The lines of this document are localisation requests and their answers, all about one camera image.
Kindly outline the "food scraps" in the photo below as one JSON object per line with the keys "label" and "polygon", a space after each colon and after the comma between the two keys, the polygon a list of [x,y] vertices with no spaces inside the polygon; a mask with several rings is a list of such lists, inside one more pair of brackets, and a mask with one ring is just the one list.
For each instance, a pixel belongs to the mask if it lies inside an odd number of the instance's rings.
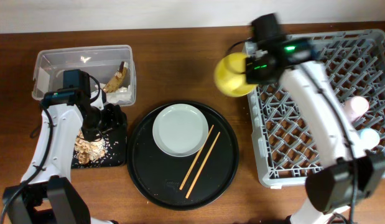
{"label": "food scraps", "polygon": [[92,142],[84,140],[84,135],[82,131],[79,130],[74,147],[78,162],[81,165],[85,165],[89,162],[96,162],[98,159],[101,159],[107,153],[106,144],[107,142],[103,138],[99,141],[95,140]]}

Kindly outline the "yellow bowl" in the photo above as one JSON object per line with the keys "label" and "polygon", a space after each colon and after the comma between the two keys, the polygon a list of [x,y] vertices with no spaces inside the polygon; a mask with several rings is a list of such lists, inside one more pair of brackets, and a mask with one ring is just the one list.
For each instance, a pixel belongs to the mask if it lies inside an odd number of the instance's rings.
{"label": "yellow bowl", "polygon": [[245,74],[246,71],[245,53],[237,52],[224,57],[217,64],[214,72],[216,87],[225,95],[231,97],[241,97],[253,91],[257,85],[248,84]]}

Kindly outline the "white tissue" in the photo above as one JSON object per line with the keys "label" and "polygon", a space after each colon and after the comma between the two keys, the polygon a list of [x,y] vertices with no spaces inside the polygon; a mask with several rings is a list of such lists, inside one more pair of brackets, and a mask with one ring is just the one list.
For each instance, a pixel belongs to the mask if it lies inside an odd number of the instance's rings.
{"label": "white tissue", "polygon": [[119,87],[115,92],[106,93],[106,101],[120,106],[133,105],[135,102],[134,90],[131,85]]}

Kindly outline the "gold snack wrapper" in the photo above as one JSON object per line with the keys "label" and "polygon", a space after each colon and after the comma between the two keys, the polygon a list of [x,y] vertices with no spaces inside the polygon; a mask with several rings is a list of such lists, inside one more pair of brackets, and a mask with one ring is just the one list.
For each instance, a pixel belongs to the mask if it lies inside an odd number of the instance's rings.
{"label": "gold snack wrapper", "polygon": [[126,77],[128,71],[128,63],[121,62],[117,72],[110,79],[110,81],[103,87],[105,93],[112,93],[118,90]]}

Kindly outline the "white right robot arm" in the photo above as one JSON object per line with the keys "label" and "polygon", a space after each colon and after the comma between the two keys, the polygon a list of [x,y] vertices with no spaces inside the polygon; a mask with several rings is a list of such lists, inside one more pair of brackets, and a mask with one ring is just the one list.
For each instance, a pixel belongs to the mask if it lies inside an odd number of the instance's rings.
{"label": "white right robot arm", "polygon": [[374,194],[385,171],[385,155],[371,151],[352,127],[316,59],[308,39],[256,42],[259,56],[247,58],[248,83],[278,83],[299,107],[315,141],[323,170],[305,180],[307,199],[286,223],[330,223],[345,208]]}

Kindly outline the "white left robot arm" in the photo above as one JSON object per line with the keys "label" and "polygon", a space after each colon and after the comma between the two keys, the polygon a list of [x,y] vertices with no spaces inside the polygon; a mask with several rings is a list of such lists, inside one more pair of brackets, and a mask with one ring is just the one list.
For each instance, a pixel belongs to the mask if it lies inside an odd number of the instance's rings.
{"label": "white left robot arm", "polygon": [[126,115],[103,104],[103,94],[68,88],[48,92],[40,102],[42,126],[34,156],[19,185],[3,193],[0,223],[100,223],[70,181],[75,142],[124,134]]}

